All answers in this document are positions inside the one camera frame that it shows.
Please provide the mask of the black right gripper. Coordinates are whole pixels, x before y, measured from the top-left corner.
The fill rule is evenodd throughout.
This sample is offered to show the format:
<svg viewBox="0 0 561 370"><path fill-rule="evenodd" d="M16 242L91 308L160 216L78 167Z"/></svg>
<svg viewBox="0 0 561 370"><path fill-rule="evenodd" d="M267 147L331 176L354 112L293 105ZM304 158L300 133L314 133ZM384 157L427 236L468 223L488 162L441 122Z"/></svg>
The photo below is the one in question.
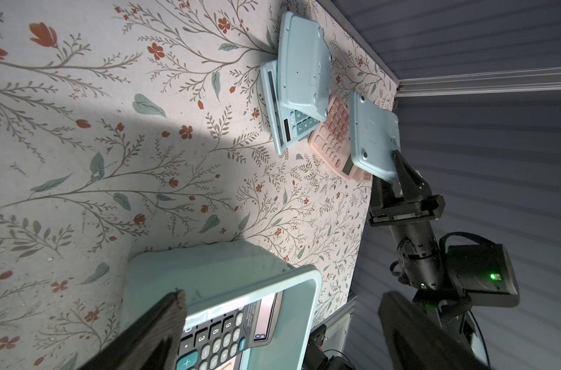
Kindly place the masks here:
<svg viewBox="0 0 561 370"><path fill-rule="evenodd" d="M445 199L432 195L399 150L392 154L403 197L384 195L384 181L373 176L369 225L390 229L398 254L390 271L400 283L422 291L440 290L446 285L445 263L431 222L442 216Z"/></svg>

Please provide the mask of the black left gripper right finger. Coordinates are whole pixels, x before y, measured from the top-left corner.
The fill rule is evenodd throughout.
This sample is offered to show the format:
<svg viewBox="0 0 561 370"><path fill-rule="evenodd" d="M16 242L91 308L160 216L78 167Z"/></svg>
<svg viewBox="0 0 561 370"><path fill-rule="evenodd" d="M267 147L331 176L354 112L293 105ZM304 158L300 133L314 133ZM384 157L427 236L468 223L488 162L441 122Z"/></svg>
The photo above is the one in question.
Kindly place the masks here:
<svg viewBox="0 0 561 370"><path fill-rule="evenodd" d="M382 295L378 309L394 369L487 369L403 294Z"/></svg>

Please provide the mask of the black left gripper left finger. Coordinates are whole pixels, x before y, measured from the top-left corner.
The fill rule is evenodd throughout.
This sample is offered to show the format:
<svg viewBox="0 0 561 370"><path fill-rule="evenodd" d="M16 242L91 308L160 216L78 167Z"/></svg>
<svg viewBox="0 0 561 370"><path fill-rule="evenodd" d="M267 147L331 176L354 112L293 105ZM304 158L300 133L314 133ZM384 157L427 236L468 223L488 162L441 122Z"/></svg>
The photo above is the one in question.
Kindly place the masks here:
<svg viewBox="0 0 561 370"><path fill-rule="evenodd" d="M185 291L170 292L81 368L173 369L186 316Z"/></svg>

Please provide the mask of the mint green calculator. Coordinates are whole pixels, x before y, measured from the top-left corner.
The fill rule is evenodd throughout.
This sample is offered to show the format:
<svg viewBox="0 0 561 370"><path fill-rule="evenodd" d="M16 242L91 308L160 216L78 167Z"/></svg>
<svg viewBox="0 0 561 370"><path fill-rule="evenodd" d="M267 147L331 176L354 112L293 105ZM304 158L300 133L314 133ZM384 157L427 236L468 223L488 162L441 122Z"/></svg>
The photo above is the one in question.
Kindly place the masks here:
<svg viewBox="0 0 561 370"><path fill-rule="evenodd" d="M394 185L398 174L393 152L401 149L398 117L356 91L349 95L348 109L354 165Z"/></svg>
<svg viewBox="0 0 561 370"><path fill-rule="evenodd" d="M277 58L277 91L281 104L320 122L325 121L331 67L332 55L321 25L293 12L285 12Z"/></svg>

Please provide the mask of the black calculator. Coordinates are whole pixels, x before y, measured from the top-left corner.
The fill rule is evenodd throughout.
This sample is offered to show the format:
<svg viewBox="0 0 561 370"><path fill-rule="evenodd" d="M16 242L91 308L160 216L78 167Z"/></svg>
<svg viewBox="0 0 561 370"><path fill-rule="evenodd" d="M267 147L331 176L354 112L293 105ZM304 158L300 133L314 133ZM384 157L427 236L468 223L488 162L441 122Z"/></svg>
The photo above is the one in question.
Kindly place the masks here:
<svg viewBox="0 0 561 370"><path fill-rule="evenodd" d="M227 310L197 326L186 326L175 369L239 369L243 353L272 342L283 292Z"/></svg>

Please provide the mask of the mint green storage box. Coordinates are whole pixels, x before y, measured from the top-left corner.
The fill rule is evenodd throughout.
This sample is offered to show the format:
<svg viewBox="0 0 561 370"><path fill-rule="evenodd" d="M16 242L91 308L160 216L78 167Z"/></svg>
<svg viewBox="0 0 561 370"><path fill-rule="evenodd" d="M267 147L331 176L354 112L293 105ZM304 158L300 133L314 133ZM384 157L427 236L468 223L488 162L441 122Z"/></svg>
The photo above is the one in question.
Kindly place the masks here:
<svg viewBox="0 0 561 370"><path fill-rule="evenodd" d="M177 290L186 294L184 327L283 292L272 342L246 350L239 369L299 369L320 289L321 274L314 265L295 267L244 240L147 252L129 262L122 320L131 325L159 299Z"/></svg>

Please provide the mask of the teal calculator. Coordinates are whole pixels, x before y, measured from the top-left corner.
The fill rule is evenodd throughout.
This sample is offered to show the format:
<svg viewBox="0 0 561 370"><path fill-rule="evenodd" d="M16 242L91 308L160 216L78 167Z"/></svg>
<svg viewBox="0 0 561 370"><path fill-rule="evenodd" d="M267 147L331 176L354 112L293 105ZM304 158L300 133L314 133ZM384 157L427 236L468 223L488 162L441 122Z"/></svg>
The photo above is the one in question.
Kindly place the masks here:
<svg viewBox="0 0 561 370"><path fill-rule="evenodd" d="M283 156L287 148L298 141L306 140L317 128L320 121L280 104L277 95L277 61L271 60L260 65L260 81L270 125L274 148L278 156Z"/></svg>

